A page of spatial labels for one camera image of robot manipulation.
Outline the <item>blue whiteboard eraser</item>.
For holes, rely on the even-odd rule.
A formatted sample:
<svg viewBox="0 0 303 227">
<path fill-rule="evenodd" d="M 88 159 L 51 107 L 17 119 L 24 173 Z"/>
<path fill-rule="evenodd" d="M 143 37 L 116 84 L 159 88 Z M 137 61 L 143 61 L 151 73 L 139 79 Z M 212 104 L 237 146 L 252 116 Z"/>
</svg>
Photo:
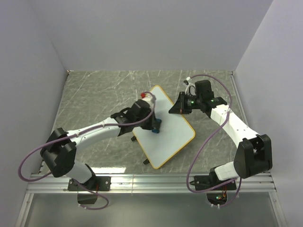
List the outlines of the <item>blue whiteboard eraser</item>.
<svg viewBox="0 0 303 227">
<path fill-rule="evenodd" d="M 160 132 L 160 126 L 161 126 L 161 122 L 162 120 L 161 119 L 157 119 L 155 118 L 152 122 L 152 132 L 153 133 L 159 133 Z"/>
</svg>

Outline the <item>white board with yellow frame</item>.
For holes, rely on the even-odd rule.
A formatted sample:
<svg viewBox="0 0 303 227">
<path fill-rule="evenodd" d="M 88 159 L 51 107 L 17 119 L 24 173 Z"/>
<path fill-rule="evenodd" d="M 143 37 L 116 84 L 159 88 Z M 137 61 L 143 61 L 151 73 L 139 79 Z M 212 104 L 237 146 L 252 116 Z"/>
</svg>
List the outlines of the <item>white board with yellow frame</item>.
<svg viewBox="0 0 303 227">
<path fill-rule="evenodd" d="M 160 132 L 138 127 L 133 129 L 133 134 L 151 166 L 159 169 L 193 140 L 196 132 L 184 116 L 169 113 L 173 102 L 159 85 L 151 93 L 156 97 L 155 117 L 161 120 Z"/>
</svg>

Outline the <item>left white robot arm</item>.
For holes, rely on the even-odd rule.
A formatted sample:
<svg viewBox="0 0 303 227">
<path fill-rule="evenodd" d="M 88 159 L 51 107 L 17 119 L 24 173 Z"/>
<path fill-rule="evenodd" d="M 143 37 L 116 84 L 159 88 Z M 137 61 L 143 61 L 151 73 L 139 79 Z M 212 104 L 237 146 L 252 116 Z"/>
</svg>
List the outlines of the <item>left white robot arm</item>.
<svg viewBox="0 0 303 227">
<path fill-rule="evenodd" d="M 154 113 L 155 96 L 144 92 L 131 107 L 112 114 L 94 125 L 72 131 L 54 130 L 40 151 L 53 177 L 67 176 L 78 182 L 84 190 L 96 184 L 96 175 L 89 165 L 76 161 L 76 153 L 99 141 L 130 133 L 134 128 L 158 133 L 161 120 Z"/>
</svg>

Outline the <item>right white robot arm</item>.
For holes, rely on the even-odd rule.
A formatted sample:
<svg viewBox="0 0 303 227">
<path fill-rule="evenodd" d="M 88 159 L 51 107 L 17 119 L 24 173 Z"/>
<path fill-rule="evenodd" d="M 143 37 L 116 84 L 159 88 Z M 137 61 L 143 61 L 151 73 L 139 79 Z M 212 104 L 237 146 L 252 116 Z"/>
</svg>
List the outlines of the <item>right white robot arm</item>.
<svg viewBox="0 0 303 227">
<path fill-rule="evenodd" d="M 191 83 L 187 78 L 186 90 L 180 92 L 170 114 L 190 114 L 200 110 L 224 130 L 236 145 L 237 151 L 232 162 L 210 170 L 205 187 L 220 189 L 225 182 L 260 174 L 272 169 L 272 146 L 268 135 L 260 135 L 247 126 L 222 97 L 215 97 L 209 80 Z"/>
</svg>

